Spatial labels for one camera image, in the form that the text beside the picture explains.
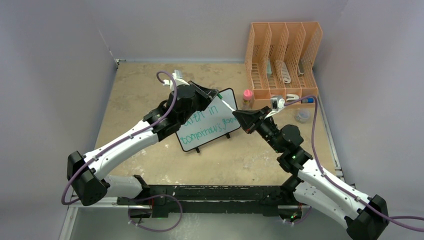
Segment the white green whiteboard marker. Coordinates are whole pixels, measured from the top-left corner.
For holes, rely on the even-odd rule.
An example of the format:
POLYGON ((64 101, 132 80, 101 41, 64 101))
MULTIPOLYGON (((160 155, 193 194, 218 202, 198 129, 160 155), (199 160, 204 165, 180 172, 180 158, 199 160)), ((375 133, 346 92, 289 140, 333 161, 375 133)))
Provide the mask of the white green whiteboard marker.
POLYGON ((225 100, 223 100, 222 98, 220 100, 231 112, 235 111, 235 109, 231 105, 229 105, 225 100))

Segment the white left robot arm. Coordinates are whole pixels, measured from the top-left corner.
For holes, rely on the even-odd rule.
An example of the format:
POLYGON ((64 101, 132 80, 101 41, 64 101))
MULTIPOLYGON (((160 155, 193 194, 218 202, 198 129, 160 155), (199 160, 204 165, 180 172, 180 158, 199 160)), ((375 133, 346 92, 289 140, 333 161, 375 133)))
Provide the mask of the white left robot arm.
POLYGON ((170 135, 175 134, 190 117, 204 111, 219 95, 219 90, 193 81, 175 86, 168 99, 146 114, 130 130, 106 145, 87 152, 72 152, 67 157, 66 189, 72 188, 83 206, 90 206, 114 190, 138 205, 146 203, 149 191, 139 177, 112 177, 118 165, 170 135))

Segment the white whiteboard black frame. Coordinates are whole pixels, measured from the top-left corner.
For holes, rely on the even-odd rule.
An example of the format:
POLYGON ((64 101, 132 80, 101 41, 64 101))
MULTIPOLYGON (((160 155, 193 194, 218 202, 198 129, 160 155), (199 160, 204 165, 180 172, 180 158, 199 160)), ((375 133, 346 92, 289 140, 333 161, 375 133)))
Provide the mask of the white whiteboard black frame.
MULTIPOLYGON (((237 109, 234 90, 222 90, 222 99, 237 109)), ((239 122, 232 112, 221 102, 217 96, 204 111, 196 111, 176 132, 177 139, 184 152, 198 150, 206 143, 214 141, 240 128, 239 122)))

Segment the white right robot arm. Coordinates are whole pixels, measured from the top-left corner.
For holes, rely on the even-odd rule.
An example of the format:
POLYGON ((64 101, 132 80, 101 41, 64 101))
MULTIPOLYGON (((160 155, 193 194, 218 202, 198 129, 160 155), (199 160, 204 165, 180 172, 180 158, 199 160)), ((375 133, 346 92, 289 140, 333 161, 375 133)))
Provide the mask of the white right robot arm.
POLYGON ((321 166, 301 144, 304 139, 296 125, 278 128, 269 116, 271 109, 232 112, 247 133, 257 132, 280 156, 280 167, 292 176, 280 196, 288 204, 298 201, 332 218, 353 240, 376 240, 388 226, 381 215, 388 213, 386 201, 346 184, 321 166))

